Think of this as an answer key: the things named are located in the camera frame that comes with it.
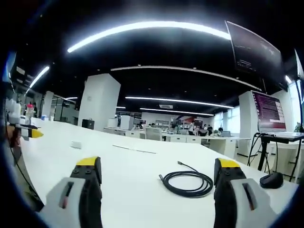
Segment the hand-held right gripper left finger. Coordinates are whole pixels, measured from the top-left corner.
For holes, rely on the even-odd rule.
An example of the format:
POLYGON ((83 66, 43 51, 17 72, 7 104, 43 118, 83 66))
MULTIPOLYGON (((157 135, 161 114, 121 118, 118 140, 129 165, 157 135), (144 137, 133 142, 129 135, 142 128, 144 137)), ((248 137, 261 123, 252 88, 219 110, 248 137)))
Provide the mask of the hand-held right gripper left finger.
POLYGON ((101 228, 102 172, 100 157, 76 163, 69 177, 47 194, 45 222, 51 228, 101 228))

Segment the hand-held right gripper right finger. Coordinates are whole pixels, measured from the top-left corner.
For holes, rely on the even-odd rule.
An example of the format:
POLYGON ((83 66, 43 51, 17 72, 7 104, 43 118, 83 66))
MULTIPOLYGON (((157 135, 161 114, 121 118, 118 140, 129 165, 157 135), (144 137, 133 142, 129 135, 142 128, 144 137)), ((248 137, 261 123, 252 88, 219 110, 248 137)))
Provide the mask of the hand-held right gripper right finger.
POLYGON ((269 195, 235 161, 215 160, 214 186, 215 228, 269 228, 275 221, 269 195))

